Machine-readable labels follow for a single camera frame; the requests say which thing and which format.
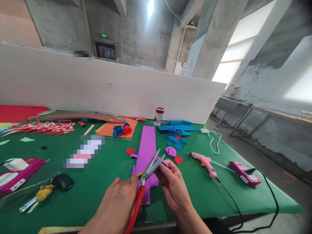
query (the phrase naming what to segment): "red paper flower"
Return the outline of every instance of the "red paper flower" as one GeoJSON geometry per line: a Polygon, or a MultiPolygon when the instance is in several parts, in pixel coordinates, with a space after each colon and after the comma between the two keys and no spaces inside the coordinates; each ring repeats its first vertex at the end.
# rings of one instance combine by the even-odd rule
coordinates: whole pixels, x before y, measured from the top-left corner
{"type": "Polygon", "coordinates": [[[128,135],[128,134],[130,134],[130,133],[132,133],[132,128],[130,128],[130,126],[126,125],[126,126],[124,127],[123,134],[124,134],[124,135],[128,135]]]}

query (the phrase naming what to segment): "pink glue gun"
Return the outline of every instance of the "pink glue gun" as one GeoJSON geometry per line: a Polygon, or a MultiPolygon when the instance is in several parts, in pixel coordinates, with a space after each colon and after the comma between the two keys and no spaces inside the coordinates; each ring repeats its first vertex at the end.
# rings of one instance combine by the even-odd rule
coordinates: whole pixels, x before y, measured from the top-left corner
{"type": "Polygon", "coordinates": [[[207,168],[208,172],[209,172],[209,176],[212,179],[217,178],[217,173],[215,172],[214,168],[211,165],[211,159],[208,157],[205,157],[201,154],[197,154],[197,153],[189,153],[189,155],[191,155],[193,158],[198,159],[201,161],[202,165],[204,164],[204,166],[207,168]]]}

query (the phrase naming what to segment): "green paper scrap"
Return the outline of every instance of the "green paper scrap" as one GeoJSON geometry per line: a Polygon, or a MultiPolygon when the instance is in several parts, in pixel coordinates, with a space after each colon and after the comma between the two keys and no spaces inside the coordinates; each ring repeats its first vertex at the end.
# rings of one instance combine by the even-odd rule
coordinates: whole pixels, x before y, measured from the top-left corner
{"type": "Polygon", "coordinates": [[[2,141],[0,142],[0,145],[4,145],[5,143],[8,143],[10,140],[2,141]]]}
{"type": "Polygon", "coordinates": [[[34,139],[30,139],[28,137],[24,137],[23,139],[21,139],[21,141],[28,142],[28,141],[34,141],[34,139]]]}

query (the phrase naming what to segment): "purple foam sheet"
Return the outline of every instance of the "purple foam sheet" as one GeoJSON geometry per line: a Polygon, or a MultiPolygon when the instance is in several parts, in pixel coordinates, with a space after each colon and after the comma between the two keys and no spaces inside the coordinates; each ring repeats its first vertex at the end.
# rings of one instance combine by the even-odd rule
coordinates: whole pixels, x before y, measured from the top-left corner
{"type": "MultiPolygon", "coordinates": [[[[140,174],[145,171],[148,163],[156,154],[156,137],[155,137],[155,128],[150,126],[143,126],[141,142],[139,153],[137,154],[137,161],[134,174],[140,174]]],[[[154,186],[158,186],[158,179],[155,174],[152,174],[146,181],[145,184],[145,192],[143,195],[141,205],[149,205],[150,204],[150,188],[154,186]]]]}

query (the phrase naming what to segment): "power cord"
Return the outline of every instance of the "power cord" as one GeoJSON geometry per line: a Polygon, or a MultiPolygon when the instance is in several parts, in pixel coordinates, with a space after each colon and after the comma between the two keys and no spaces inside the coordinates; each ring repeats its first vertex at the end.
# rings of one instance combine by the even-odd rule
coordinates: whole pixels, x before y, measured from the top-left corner
{"type": "Polygon", "coordinates": [[[219,144],[220,144],[220,141],[221,141],[222,134],[221,134],[221,133],[217,133],[217,132],[215,132],[215,131],[208,131],[208,137],[211,137],[211,138],[212,138],[212,140],[211,140],[211,142],[210,142],[210,147],[211,147],[211,149],[212,149],[213,152],[215,152],[216,154],[219,154],[219,152],[220,152],[220,150],[219,150],[219,144]],[[217,144],[218,152],[216,152],[216,151],[212,148],[212,146],[211,146],[211,143],[214,141],[214,138],[213,138],[212,136],[209,136],[209,134],[210,134],[211,132],[215,133],[217,136],[218,136],[218,134],[220,135],[219,141],[218,141],[218,144],[217,144]]]}
{"type": "Polygon", "coordinates": [[[276,216],[277,216],[278,213],[279,213],[279,210],[280,210],[280,209],[279,209],[279,204],[278,204],[278,202],[277,202],[277,200],[276,200],[276,197],[275,197],[275,195],[274,195],[274,193],[273,193],[273,190],[272,190],[271,186],[269,185],[269,183],[268,183],[268,181],[267,181],[266,176],[262,173],[262,171],[260,171],[259,169],[256,169],[256,168],[252,168],[252,169],[249,169],[249,170],[245,171],[245,173],[248,174],[248,175],[252,175],[253,172],[254,172],[255,170],[259,171],[259,172],[262,174],[262,176],[264,177],[264,179],[265,179],[265,181],[266,181],[266,184],[268,185],[268,187],[269,187],[269,189],[270,189],[270,191],[271,191],[271,193],[272,193],[272,196],[273,196],[273,198],[274,198],[274,201],[275,201],[275,204],[276,204],[276,212],[275,212],[275,215],[273,216],[273,219],[272,219],[272,221],[271,221],[271,223],[270,223],[269,226],[258,227],[258,228],[254,229],[254,230],[251,230],[251,231],[236,231],[236,230],[238,230],[238,229],[241,229],[241,228],[243,227],[243,225],[244,225],[244,221],[243,221],[243,217],[242,217],[242,215],[241,215],[241,211],[239,210],[239,208],[238,208],[236,202],[234,201],[233,197],[232,197],[231,194],[228,192],[228,190],[223,186],[223,184],[221,183],[221,181],[220,181],[218,178],[216,178],[216,180],[222,185],[222,187],[225,189],[225,191],[226,191],[226,192],[229,194],[229,196],[232,198],[232,200],[233,200],[233,202],[234,202],[234,204],[235,204],[235,206],[236,206],[236,208],[237,208],[237,210],[238,210],[238,213],[239,213],[239,215],[240,215],[241,225],[240,225],[239,227],[236,227],[236,228],[234,228],[234,229],[231,230],[231,232],[232,232],[233,234],[235,234],[235,233],[253,233],[253,232],[256,232],[256,231],[258,231],[258,230],[260,230],[260,229],[270,228],[270,227],[272,226],[272,224],[273,224],[273,222],[274,222],[276,216]]]}
{"type": "Polygon", "coordinates": [[[172,12],[172,14],[174,14],[180,20],[180,22],[186,27],[187,25],[185,23],[183,23],[182,20],[175,13],[173,13],[173,11],[170,9],[168,3],[167,3],[167,6],[168,6],[169,10],[172,12]]]}

